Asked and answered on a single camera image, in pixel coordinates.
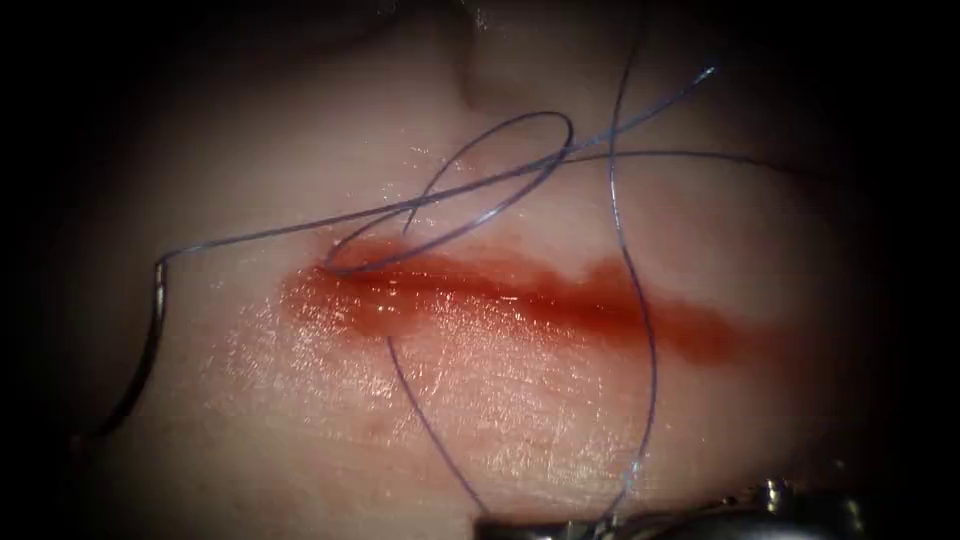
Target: wet skin surface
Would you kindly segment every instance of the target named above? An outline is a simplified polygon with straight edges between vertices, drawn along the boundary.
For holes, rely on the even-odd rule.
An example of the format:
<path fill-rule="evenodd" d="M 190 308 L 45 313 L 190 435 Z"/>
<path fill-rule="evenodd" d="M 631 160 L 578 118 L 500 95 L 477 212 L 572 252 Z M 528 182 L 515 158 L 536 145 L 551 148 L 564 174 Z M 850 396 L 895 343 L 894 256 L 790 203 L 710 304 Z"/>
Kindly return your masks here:
<path fill-rule="evenodd" d="M 530 110 L 564 112 L 578 140 L 608 127 L 625 15 L 571 7 L 544 20 L 536 6 L 481 4 L 478 24 L 472 9 L 420 10 L 307 60 L 291 52 L 297 34 L 265 32 L 206 51 L 155 92 L 123 189 L 57 248 L 82 284 L 59 315 L 83 336 L 69 368 L 78 417 L 108 410 L 132 371 L 159 253 L 414 197 L 446 156 Z M 678 38 L 696 28 L 669 11 L 650 22 L 624 116 L 699 71 L 717 41 Z M 822 151 L 821 119 L 754 69 L 727 67 L 618 149 L 845 172 Z M 518 124 L 442 187 L 546 155 L 564 135 L 556 120 Z M 662 336 L 656 423 L 624 511 L 724 496 L 804 456 L 842 459 L 828 442 L 856 425 L 849 381 L 863 377 L 872 311 L 856 193 L 715 160 L 625 158 L 616 174 Z M 403 238 L 391 221 L 357 256 L 436 237 L 524 180 L 425 208 Z M 566 165 L 490 223 L 367 281 L 317 267 L 359 223 L 176 260 L 155 372 L 88 471 L 110 481 L 87 493 L 118 501 L 115 526 L 139 536 L 469 537 L 479 510 L 403 394 L 391 335 L 494 515 L 596 516 L 637 451 L 651 383 L 608 189 L 604 161 Z M 525 295 L 562 309 L 520 307 Z M 611 322 L 592 330 L 589 309 Z"/>

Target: blood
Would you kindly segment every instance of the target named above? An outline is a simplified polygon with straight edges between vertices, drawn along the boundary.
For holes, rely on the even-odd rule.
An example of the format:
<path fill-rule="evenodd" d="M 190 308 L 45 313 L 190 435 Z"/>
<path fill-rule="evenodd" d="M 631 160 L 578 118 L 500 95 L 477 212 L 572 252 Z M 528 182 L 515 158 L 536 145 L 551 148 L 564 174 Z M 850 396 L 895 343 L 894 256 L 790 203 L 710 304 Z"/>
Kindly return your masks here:
<path fill-rule="evenodd" d="M 355 240 L 335 260 L 360 265 L 406 251 L 398 240 Z M 648 349 L 644 313 L 619 256 L 578 277 L 510 248 L 463 250 L 469 260 L 427 252 L 380 270 L 338 275 L 324 266 L 329 244 L 281 284 L 296 324 L 349 338 L 408 337 L 443 320 L 516 341 Z M 658 351 L 708 366 L 736 362 L 766 332 L 715 308 L 646 291 Z"/>

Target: dark background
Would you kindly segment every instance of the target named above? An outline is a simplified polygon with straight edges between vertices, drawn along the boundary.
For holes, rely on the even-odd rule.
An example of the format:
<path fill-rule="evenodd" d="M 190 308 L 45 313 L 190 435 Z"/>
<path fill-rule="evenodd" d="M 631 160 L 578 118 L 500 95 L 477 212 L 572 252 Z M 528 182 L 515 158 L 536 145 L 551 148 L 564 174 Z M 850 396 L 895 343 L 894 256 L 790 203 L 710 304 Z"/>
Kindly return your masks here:
<path fill-rule="evenodd" d="M 44 294 L 49 279 L 44 270 L 57 264 L 47 250 L 51 238 L 69 227 L 74 209 L 100 200 L 115 189 L 112 182 L 121 181 L 122 175 L 115 173 L 123 166 L 140 111 L 156 97 L 165 74 L 184 58 L 211 47 L 229 48 L 293 32 L 304 20 L 327 24 L 328 36 L 290 53 L 308 57 L 389 24 L 369 17 L 368 3 L 72 4 L 43 6 L 8 20 L 8 26 L 19 27 L 10 35 L 8 52 L 14 62 L 8 68 L 14 76 L 8 84 L 23 93 L 8 103 L 12 117 L 23 117 L 22 126 L 14 122 L 11 130 L 23 150 L 12 156 L 6 182 L 14 239 L 8 276 L 11 283 L 22 284 L 12 292 L 23 306 L 10 314 L 16 320 L 11 332 L 11 351 L 16 352 L 9 357 L 16 405 L 11 409 L 13 456 L 8 465 L 14 470 L 14 491 L 24 503 L 14 522 L 32 523 L 34 532 L 62 528 L 71 536 L 82 535 L 71 531 L 79 523 L 70 512 L 77 506 L 59 488 L 75 465 L 64 442 L 77 426 L 65 424 L 69 415 L 61 408 L 64 404 L 51 399 L 43 384 L 55 375 L 58 359 L 70 351 L 70 344 L 45 339 L 50 329 L 44 310 L 55 305 L 55 299 Z M 428 3 L 407 2 L 397 16 Z M 879 15 L 852 5 L 687 4 L 696 16 L 735 37 L 738 47 L 762 52 L 784 66 L 776 74 L 780 82 L 804 101 L 818 104 L 844 141 L 842 152 L 855 174 L 843 181 L 871 203 L 872 243 L 865 253 L 875 257 L 876 279 L 888 285 L 892 314 L 896 289 L 886 239 L 893 228 L 896 206 L 891 203 L 899 183 L 891 178 L 882 150 L 891 128 L 878 116 L 890 108 L 892 85 L 878 84 L 876 74 L 884 72 L 887 54 L 899 45 L 876 21 Z M 17 166 L 21 159 L 24 164 Z M 877 329 L 878 339 L 883 334 L 884 340 L 878 349 L 886 353 L 878 356 L 876 379 L 869 383 L 888 397 L 878 404 L 877 425 L 864 434 L 863 442 L 864 461 L 875 470 L 870 487 L 879 493 L 896 493 L 902 478 L 895 467 L 899 456 L 892 433 L 903 412 L 902 387 L 889 377 L 897 350 L 893 322 L 890 318 L 889 326 Z M 67 498 L 58 504 L 58 496 Z"/>

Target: pale skin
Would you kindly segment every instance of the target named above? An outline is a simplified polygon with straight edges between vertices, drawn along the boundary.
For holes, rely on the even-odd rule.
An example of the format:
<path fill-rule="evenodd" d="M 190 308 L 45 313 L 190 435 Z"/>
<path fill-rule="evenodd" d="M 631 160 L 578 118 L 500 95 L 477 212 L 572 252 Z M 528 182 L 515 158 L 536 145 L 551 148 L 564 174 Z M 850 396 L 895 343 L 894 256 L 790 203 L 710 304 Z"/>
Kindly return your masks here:
<path fill-rule="evenodd" d="M 73 309 L 62 314 L 85 351 L 65 377 L 80 422 L 104 414 L 132 371 L 158 254 L 413 197 L 443 157 L 529 110 L 564 112 L 578 138 L 609 126 L 629 44 L 622 17 L 571 10 L 543 22 L 536 10 L 481 11 L 488 19 L 477 25 L 452 9 L 427 10 L 286 70 L 276 68 L 282 46 L 208 51 L 191 64 L 199 68 L 170 77 L 178 82 L 156 92 L 125 157 L 124 190 L 90 209 L 95 219 L 58 247 L 82 283 L 64 291 Z M 672 37 L 690 24 L 664 13 L 652 26 L 648 67 L 631 79 L 625 116 L 702 67 L 709 36 L 695 44 Z M 268 41 L 295 48 L 302 38 L 289 35 Z M 255 60 L 212 68 L 238 56 Z M 732 66 L 618 148 L 837 170 L 816 150 L 830 146 L 817 120 L 750 69 Z M 562 142 L 561 128 L 538 120 L 506 131 L 444 185 L 547 154 Z M 837 211 L 858 212 L 856 194 L 821 186 L 811 197 L 807 184 L 719 162 L 627 159 L 617 167 L 625 235 L 644 283 L 796 330 L 789 346 L 722 366 L 664 353 L 651 445 L 624 512 L 722 497 L 795 470 L 805 455 L 845 459 L 824 440 L 856 418 L 835 390 L 841 375 L 858 373 L 868 341 L 867 322 L 847 322 L 868 321 L 871 308 L 852 251 L 859 238 Z M 449 230 L 516 187 L 425 211 L 413 234 Z M 172 266 L 153 377 L 88 472 L 90 495 L 117 501 L 100 521 L 156 538 L 469 538 L 479 510 L 413 414 L 385 348 L 318 349 L 314 342 L 329 336 L 284 318 L 278 283 L 313 255 L 311 238 Z M 576 277 L 616 253 L 605 163 L 560 169 L 471 238 L 506 238 Z M 639 443 L 648 364 L 617 351 L 524 350 L 490 332 L 426 329 L 407 342 L 418 402 L 495 515 L 595 516 Z"/>

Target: skin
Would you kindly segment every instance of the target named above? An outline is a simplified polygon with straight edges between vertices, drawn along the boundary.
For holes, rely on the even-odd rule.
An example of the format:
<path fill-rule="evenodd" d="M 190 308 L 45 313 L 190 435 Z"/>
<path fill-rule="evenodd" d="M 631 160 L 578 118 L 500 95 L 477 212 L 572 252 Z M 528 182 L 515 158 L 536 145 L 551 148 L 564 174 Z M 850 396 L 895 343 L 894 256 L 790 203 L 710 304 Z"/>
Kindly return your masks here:
<path fill-rule="evenodd" d="M 270 28 L 252 44 L 204 50 L 167 77 L 176 82 L 158 83 L 120 187 L 85 208 L 55 248 L 69 261 L 57 283 L 79 285 L 59 291 L 67 309 L 55 315 L 82 351 L 58 387 L 76 425 L 102 417 L 132 372 L 159 253 L 410 198 L 442 157 L 529 110 L 563 111 L 578 139 L 606 129 L 631 26 L 613 9 L 571 7 L 546 22 L 541 11 L 424 9 L 319 50 Z M 648 67 L 632 76 L 625 116 L 676 91 L 718 43 L 679 13 L 651 24 Z M 700 37 L 676 38 L 691 34 Z M 237 58 L 247 61 L 229 61 Z M 848 173 L 842 150 L 819 150 L 842 149 L 824 119 L 763 73 L 734 63 L 618 149 L 740 153 Z M 444 186 L 553 151 L 560 127 L 504 132 Z M 834 460 L 852 458 L 835 435 L 856 433 L 869 403 L 849 383 L 867 379 L 876 312 L 852 225 L 858 194 L 683 159 L 621 160 L 617 178 L 643 283 L 784 329 L 775 344 L 722 365 L 664 353 L 652 442 L 625 513 L 682 508 L 773 475 L 833 478 Z M 414 236 L 449 230 L 505 189 L 424 211 Z M 575 278 L 616 254 L 608 197 L 602 162 L 562 168 L 470 241 L 511 245 Z M 479 511 L 418 422 L 382 342 L 344 347 L 284 315 L 280 284 L 315 256 L 317 237 L 175 263 L 147 390 L 77 477 L 78 494 L 113 503 L 109 514 L 87 509 L 91 526 L 155 538 L 469 537 Z M 405 342 L 418 402 L 499 518 L 596 516 L 639 444 L 647 361 L 636 351 L 512 346 L 493 332 L 425 328 Z"/>

